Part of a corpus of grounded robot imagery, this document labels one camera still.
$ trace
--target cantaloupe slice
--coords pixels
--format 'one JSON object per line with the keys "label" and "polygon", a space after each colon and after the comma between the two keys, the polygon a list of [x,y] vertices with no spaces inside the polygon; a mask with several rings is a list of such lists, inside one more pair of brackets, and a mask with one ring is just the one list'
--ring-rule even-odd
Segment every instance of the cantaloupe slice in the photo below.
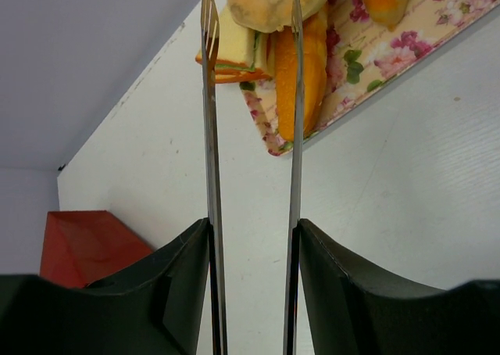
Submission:
{"label": "cantaloupe slice", "polygon": [[[327,0],[300,0],[302,19],[320,11]],[[291,25],[292,0],[227,0],[234,21],[263,33],[281,31]]]}
{"label": "cantaloupe slice", "polygon": [[[304,33],[304,137],[312,131],[320,115],[327,86],[328,4],[303,24]],[[297,54],[290,27],[276,36],[275,81],[278,131],[287,141],[294,139]]]}

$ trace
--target sandwich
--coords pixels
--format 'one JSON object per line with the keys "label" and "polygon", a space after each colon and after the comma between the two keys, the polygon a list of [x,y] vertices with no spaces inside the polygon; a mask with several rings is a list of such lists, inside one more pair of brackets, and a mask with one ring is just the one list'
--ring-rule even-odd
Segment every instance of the sandwich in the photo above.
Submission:
{"label": "sandwich", "polygon": [[[273,76],[273,44],[268,34],[236,24],[227,7],[219,15],[216,84],[269,79]],[[202,50],[196,55],[202,64]]]}

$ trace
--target bagel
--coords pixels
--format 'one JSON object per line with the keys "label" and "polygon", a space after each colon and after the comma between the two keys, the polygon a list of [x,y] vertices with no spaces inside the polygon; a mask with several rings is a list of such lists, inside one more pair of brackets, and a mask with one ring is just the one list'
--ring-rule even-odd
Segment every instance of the bagel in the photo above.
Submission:
{"label": "bagel", "polygon": [[[227,0],[236,23],[263,33],[282,31],[291,25],[292,0]],[[318,13],[327,0],[300,0],[302,19]]]}

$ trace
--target fork tine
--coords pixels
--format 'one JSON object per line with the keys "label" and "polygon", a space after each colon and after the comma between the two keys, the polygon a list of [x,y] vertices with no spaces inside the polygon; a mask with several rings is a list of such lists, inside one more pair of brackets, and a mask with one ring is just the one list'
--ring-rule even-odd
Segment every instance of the fork tine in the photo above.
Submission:
{"label": "fork tine", "polygon": [[304,46],[300,0],[293,0],[291,29],[297,53],[297,79],[295,89],[294,150],[291,163],[290,217],[288,223],[287,284],[285,296],[284,355],[295,355],[298,297],[298,252],[301,189],[302,144],[304,142]]}
{"label": "fork tine", "polygon": [[215,0],[202,0],[203,113],[209,231],[212,339],[214,355],[227,355],[226,292],[220,205],[219,148],[217,141],[215,65],[219,52],[219,16]]}

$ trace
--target food tray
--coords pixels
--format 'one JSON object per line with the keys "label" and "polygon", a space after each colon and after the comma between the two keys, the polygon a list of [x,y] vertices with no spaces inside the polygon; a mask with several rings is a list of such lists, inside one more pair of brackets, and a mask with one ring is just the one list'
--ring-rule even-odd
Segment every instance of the food tray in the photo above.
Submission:
{"label": "food tray", "polygon": [[[496,7],[500,0],[410,0],[402,22],[390,32],[374,24],[362,0],[328,0],[327,90],[313,138],[360,105],[387,82]],[[268,152],[292,149],[277,131],[274,80],[240,84]]]}

